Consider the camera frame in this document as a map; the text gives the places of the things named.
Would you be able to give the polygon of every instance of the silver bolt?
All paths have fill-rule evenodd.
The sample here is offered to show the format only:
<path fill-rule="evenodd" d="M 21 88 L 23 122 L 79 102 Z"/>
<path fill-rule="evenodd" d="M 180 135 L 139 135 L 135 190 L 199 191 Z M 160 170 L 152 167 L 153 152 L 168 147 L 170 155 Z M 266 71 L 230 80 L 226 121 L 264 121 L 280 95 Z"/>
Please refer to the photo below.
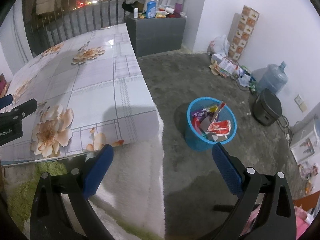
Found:
<path fill-rule="evenodd" d="M 41 178 L 45 179 L 46 177 L 48 177 L 48 175 L 49 175 L 49 173 L 44 172 L 44 173 L 42 173 Z"/>
<path fill-rule="evenodd" d="M 279 172 L 277 173 L 277 175 L 278 175 L 281 179 L 284 178 L 284 174 L 283 174 L 281 171 L 279 171 Z"/>
<path fill-rule="evenodd" d="M 254 170 L 254 168 L 247 168 L 247 172 L 250 173 L 250 174 L 254 174 L 256 171 Z"/>
<path fill-rule="evenodd" d="M 71 170 L 71 174 L 72 175 L 77 175 L 79 173 L 79 169 L 78 168 L 74 168 Z"/>

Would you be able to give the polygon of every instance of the metal railing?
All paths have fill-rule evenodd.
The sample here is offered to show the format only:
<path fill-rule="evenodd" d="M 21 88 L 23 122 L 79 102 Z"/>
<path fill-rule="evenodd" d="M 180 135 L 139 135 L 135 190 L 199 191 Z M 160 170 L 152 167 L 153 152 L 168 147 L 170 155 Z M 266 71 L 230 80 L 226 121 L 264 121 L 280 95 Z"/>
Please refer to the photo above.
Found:
<path fill-rule="evenodd" d="M 123 23 L 122 3 L 126 1 L 61 0 L 61 7 L 54 12 L 44 15 L 34 12 L 31 27 L 28 30 L 26 27 L 31 51 L 40 54 L 77 35 Z"/>

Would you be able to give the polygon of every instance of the black lid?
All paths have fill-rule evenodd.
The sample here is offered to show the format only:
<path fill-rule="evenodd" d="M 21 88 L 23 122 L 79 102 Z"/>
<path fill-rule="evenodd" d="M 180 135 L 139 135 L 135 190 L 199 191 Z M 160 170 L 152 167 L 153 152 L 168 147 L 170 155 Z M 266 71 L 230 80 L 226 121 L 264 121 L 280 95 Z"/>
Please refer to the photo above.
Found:
<path fill-rule="evenodd" d="M 260 95 L 260 101 L 261 101 L 262 107 L 273 118 L 278 119 L 282 115 L 280 100 L 269 89 L 265 88 L 264 90 L 262 90 Z"/>

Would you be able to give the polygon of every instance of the black bin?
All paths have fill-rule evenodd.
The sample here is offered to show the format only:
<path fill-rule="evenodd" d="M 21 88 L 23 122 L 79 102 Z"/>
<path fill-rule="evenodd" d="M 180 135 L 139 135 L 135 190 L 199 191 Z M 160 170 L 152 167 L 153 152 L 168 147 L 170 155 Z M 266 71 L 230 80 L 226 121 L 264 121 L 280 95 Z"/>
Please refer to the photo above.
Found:
<path fill-rule="evenodd" d="M 279 98 L 269 89 L 261 91 L 253 105 L 253 116 L 264 126 L 272 125 L 282 115 Z"/>

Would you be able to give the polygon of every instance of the blue detergent bottle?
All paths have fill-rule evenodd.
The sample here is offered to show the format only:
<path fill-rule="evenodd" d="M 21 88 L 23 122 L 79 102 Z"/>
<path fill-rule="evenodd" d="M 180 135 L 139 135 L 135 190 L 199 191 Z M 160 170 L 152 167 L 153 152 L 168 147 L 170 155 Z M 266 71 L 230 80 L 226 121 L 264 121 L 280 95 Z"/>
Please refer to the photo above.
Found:
<path fill-rule="evenodd" d="M 257 84 L 257 91 L 260 93 L 268 88 L 275 95 L 278 94 L 288 82 L 288 76 L 284 72 L 286 63 L 283 61 L 280 66 L 276 64 L 268 65 L 267 71 Z"/>
<path fill-rule="evenodd" d="M 147 10 L 146 10 L 146 18 L 155 18 L 156 17 L 156 1 L 150 0 L 147 3 Z"/>

